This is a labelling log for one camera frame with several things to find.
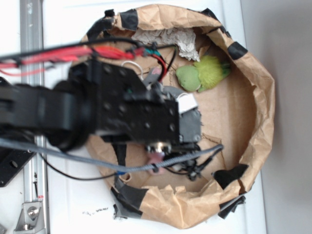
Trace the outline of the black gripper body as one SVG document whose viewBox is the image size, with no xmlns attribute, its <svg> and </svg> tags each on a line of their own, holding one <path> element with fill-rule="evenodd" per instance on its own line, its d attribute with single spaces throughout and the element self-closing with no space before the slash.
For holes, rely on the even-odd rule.
<svg viewBox="0 0 312 234">
<path fill-rule="evenodd" d="M 199 149 L 201 114 L 193 94 L 141 80 L 129 68 L 94 59 L 70 68 L 68 79 L 88 91 L 95 106 L 92 134 L 112 144 L 142 144 L 168 153 Z"/>
</svg>

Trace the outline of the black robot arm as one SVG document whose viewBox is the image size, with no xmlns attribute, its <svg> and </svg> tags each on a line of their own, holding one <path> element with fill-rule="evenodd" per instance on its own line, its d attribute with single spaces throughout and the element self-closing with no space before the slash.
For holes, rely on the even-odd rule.
<svg viewBox="0 0 312 234">
<path fill-rule="evenodd" d="M 129 143 L 187 152 L 201 139 L 201 115 L 193 96 L 141 80 L 129 68 L 95 59 L 70 68 L 53 89 L 26 84 L 0 89 L 0 126 L 6 132 L 44 135 L 62 151 L 90 135 L 113 145 Z"/>
</svg>

